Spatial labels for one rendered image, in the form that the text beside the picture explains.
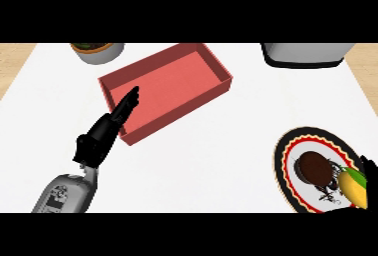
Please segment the black red patterned plate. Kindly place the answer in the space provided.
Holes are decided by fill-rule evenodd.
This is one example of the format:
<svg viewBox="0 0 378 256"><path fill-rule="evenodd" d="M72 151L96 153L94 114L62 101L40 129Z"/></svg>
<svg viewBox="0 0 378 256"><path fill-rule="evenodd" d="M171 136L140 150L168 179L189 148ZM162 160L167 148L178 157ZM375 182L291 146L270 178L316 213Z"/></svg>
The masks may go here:
<svg viewBox="0 0 378 256"><path fill-rule="evenodd" d="M325 188L298 176L298 161L305 152L316 152L331 164L332 180ZM338 187L338 175L347 169L365 172L363 162L347 143L326 130L298 127L288 131L274 148L273 170L282 194L298 213L322 213L356 205Z"/></svg>

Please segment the grey plant pot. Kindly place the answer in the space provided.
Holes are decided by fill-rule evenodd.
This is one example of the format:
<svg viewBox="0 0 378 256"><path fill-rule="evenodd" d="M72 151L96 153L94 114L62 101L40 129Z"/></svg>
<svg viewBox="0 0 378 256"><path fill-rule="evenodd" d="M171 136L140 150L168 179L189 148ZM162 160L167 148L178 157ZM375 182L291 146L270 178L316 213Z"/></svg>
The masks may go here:
<svg viewBox="0 0 378 256"><path fill-rule="evenodd" d="M80 49L75 45L71 45L78 58L91 65L100 65L111 62L122 53L122 43L106 43L94 49Z"/></svg>

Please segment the red cardboard box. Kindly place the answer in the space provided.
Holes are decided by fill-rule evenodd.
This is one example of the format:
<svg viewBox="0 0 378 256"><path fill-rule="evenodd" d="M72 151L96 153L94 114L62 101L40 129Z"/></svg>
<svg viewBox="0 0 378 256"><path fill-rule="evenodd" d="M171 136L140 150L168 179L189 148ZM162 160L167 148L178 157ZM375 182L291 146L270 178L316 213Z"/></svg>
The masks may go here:
<svg viewBox="0 0 378 256"><path fill-rule="evenodd" d="M232 75L204 43L178 43L99 78L109 110L139 87L139 105L119 130L128 146L230 89Z"/></svg>

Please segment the white appliance with black base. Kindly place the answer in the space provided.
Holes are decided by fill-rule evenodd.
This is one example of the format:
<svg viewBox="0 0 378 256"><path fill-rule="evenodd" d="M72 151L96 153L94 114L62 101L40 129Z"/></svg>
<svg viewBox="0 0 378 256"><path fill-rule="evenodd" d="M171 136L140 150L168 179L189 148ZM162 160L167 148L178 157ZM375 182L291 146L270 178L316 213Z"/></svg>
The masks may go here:
<svg viewBox="0 0 378 256"><path fill-rule="evenodd" d="M353 43L261 43L261 51L271 67L319 69L336 67L353 46Z"/></svg>

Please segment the brown round cookie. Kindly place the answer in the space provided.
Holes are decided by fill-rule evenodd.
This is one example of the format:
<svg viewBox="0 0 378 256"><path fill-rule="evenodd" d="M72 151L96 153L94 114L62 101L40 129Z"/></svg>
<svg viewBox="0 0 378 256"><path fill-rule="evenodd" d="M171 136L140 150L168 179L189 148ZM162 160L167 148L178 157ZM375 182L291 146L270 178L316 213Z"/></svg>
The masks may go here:
<svg viewBox="0 0 378 256"><path fill-rule="evenodd" d="M300 180L319 187L336 185L338 165L317 152L304 152L294 163L294 171Z"/></svg>

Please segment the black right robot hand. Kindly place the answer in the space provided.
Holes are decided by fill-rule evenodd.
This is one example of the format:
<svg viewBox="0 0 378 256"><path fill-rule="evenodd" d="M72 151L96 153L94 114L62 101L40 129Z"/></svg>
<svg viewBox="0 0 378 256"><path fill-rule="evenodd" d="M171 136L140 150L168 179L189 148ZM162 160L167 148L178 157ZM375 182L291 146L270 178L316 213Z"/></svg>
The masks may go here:
<svg viewBox="0 0 378 256"><path fill-rule="evenodd" d="M367 208L362 209L353 205L353 207L331 210L331 214L378 214L378 166L365 156L360 156L360 161L365 170L362 174L366 177Z"/></svg>

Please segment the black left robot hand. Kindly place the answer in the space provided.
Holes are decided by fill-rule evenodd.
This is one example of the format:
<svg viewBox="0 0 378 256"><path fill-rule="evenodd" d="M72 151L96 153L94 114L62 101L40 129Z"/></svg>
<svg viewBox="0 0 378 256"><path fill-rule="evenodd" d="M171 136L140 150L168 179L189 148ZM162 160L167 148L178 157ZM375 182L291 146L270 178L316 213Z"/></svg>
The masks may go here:
<svg viewBox="0 0 378 256"><path fill-rule="evenodd" d="M112 148L119 129L137 105L139 87L134 87L122 97L113 111L103 114L88 132L78 136L74 162L91 168L99 167Z"/></svg>

